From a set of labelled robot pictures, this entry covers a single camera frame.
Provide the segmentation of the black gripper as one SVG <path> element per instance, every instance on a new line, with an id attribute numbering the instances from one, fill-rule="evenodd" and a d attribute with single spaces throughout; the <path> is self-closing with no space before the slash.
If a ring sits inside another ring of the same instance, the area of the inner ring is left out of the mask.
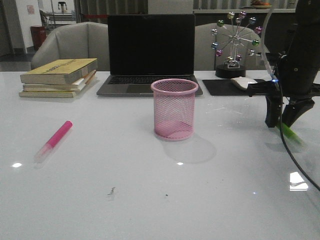
<path id="1" fill-rule="evenodd" d="M 292 56 L 289 54 L 279 57 L 271 80 L 259 83 L 250 83 L 247 94 L 266 95 L 265 124 L 274 128 L 282 122 L 291 127 L 293 123 L 305 112 L 312 109 L 315 102 L 312 97 L 320 95 L 320 85 L 314 80 L 320 70 L 320 56 L 316 54 Z M 290 97 L 289 103 L 283 107 L 284 97 Z"/>

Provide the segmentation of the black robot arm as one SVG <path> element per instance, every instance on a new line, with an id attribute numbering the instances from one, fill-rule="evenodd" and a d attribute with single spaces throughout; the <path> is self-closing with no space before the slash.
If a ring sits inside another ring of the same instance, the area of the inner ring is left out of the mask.
<path id="1" fill-rule="evenodd" d="M 312 98 L 320 94 L 320 85 L 314 82 L 320 69 L 320 2 L 298 1 L 295 16 L 295 33 L 287 53 L 275 66 L 272 80 L 249 84 L 246 90 L 250 97 L 265 96 L 269 128 L 279 121 L 290 127 L 313 108 Z"/>

